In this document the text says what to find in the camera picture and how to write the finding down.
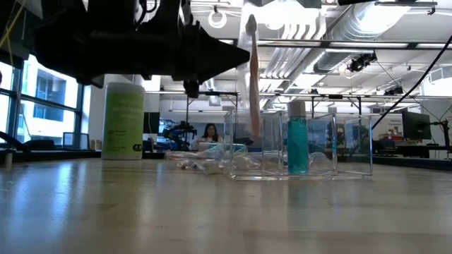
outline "person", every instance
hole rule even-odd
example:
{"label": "person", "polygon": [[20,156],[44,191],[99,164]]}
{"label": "person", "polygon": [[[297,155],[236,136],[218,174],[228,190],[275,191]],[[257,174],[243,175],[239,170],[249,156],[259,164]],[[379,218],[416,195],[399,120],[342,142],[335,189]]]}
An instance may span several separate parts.
{"label": "person", "polygon": [[204,135],[196,140],[199,143],[222,143],[223,139],[217,133],[217,127],[213,123],[208,123],[204,130]]}

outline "table surface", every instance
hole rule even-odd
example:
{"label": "table surface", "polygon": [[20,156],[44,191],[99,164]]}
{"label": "table surface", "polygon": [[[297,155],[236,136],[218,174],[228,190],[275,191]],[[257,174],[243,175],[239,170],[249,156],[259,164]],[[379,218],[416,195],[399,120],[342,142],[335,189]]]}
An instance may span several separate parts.
{"label": "table surface", "polygon": [[0,253],[451,253],[452,174],[231,181],[174,162],[0,171]]}

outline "bottle cap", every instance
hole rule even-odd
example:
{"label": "bottle cap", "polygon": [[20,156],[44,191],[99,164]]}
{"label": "bottle cap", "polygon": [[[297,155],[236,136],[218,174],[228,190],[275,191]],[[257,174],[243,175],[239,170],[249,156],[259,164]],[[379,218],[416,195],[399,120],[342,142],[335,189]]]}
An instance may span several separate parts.
{"label": "bottle cap", "polygon": [[306,103],[304,101],[291,101],[287,108],[289,117],[306,116]]}

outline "black hair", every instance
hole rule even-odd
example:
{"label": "black hair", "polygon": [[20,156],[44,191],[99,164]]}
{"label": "black hair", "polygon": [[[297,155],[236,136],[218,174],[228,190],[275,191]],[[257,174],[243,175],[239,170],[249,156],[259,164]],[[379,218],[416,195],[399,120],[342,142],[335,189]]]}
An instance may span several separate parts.
{"label": "black hair", "polygon": [[203,138],[207,138],[208,134],[207,134],[207,130],[209,129],[209,127],[213,126],[213,129],[215,130],[215,134],[213,134],[212,140],[215,142],[218,142],[218,133],[217,133],[217,126],[215,126],[215,124],[213,123],[207,123],[206,124],[206,129],[204,129],[204,135]]}

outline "acrylic box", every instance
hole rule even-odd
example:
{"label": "acrylic box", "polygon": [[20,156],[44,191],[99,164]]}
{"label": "acrylic box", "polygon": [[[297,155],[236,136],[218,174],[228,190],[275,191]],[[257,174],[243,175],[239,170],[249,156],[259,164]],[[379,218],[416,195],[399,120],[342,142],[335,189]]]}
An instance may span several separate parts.
{"label": "acrylic box", "polygon": [[[369,116],[314,114],[312,117],[309,113],[309,173],[297,175],[290,175],[287,171],[287,120],[286,111],[261,113],[261,134],[256,138],[250,131],[249,113],[230,111],[225,124],[224,172],[235,180],[355,179],[371,176],[371,142],[365,138],[371,137]],[[233,144],[247,139],[253,143],[246,146],[246,152],[234,152]]]}

